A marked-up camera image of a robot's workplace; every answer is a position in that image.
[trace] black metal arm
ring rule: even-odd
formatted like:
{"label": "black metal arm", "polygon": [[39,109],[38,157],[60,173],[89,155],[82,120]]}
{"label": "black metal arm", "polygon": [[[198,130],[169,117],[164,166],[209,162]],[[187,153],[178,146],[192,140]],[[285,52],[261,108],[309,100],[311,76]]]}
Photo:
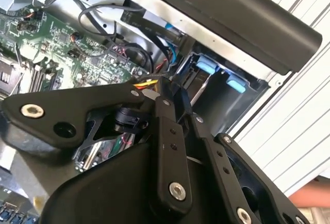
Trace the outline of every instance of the black metal arm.
{"label": "black metal arm", "polygon": [[154,92],[118,84],[14,95],[0,127],[30,167],[56,173],[81,148],[136,134],[131,148],[58,185],[40,224],[308,223],[233,139],[211,136],[186,91],[165,78]]}

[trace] metal frame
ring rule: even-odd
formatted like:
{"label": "metal frame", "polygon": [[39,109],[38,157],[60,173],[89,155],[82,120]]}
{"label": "metal frame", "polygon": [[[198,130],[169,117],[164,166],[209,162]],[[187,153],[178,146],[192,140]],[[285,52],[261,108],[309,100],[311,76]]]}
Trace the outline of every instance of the metal frame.
{"label": "metal frame", "polygon": [[247,71],[259,79],[270,80],[273,70],[260,63],[244,51],[206,29],[185,14],[176,10],[162,0],[132,0],[182,30],[200,43],[208,46],[217,54],[223,56],[233,64]]}

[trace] motherboard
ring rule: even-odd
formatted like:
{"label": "motherboard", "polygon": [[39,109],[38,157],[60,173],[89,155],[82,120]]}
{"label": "motherboard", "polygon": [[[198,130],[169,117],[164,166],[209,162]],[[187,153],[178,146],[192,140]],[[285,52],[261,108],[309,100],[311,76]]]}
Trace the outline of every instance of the motherboard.
{"label": "motherboard", "polygon": [[85,34],[74,44],[72,36],[77,34],[43,11],[21,20],[0,14],[0,52],[15,58],[18,47],[30,65],[19,93],[123,83],[146,73],[123,51],[107,50]]}

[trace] green circuit board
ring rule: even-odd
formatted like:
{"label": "green circuit board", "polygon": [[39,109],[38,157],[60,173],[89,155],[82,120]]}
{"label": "green circuit board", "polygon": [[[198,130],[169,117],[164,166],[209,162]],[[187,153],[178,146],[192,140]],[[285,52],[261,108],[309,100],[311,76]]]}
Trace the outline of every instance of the green circuit board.
{"label": "green circuit board", "polygon": [[[54,16],[42,12],[38,20],[13,20],[0,15],[0,48],[14,53],[19,45],[22,56],[42,62],[58,63],[62,83],[59,89],[122,83],[132,75],[146,71],[117,51],[98,57],[88,57],[77,50],[70,36],[76,30]],[[106,48],[82,34],[77,45],[88,55],[99,55]]]}

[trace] screw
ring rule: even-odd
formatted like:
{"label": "screw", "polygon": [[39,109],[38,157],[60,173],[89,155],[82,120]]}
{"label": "screw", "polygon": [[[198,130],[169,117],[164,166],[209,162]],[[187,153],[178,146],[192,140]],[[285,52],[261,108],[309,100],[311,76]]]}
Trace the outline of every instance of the screw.
{"label": "screw", "polygon": [[198,122],[200,122],[200,123],[203,123],[203,122],[204,122],[203,118],[201,118],[201,117],[196,117],[196,120],[197,120]]}
{"label": "screw", "polygon": [[137,91],[133,91],[133,90],[132,90],[132,91],[130,91],[130,92],[131,92],[134,96],[137,96],[137,97],[140,95]]}
{"label": "screw", "polygon": [[26,104],[21,108],[21,113],[25,117],[29,118],[41,118],[45,111],[39,105],[36,104]]}
{"label": "screw", "polygon": [[172,143],[172,144],[171,144],[171,148],[172,148],[174,151],[176,151],[176,150],[177,150],[177,146],[176,146],[176,144]]}
{"label": "screw", "polygon": [[230,138],[227,137],[227,136],[224,136],[223,139],[224,139],[225,142],[227,142],[227,143],[231,143],[231,142],[232,142],[232,141],[230,140]]}
{"label": "screw", "polygon": [[251,224],[252,220],[247,211],[242,208],[237,209],[237,215],[244,224]]}
{"label": "screw", "polygon": [[305,224],[305,222],[298,216],[295,217],[299,224]]}
{"label": "screw", "polygon": [[183,188],[183,186],[180,185],[179,183],[174,182],[174,183],[170,184],[169,190],[170,190],[172,197],[174,197],[176,200],[178,200],[178,201],[185,200],[186,191]]}
{"label": "screw", "polygon": [[167,101],[167,100],[163,100],[163,103],[165,103],[165,105],[168,105],[168,106],[170,106],[170,102],[169,102],[169,101]]}

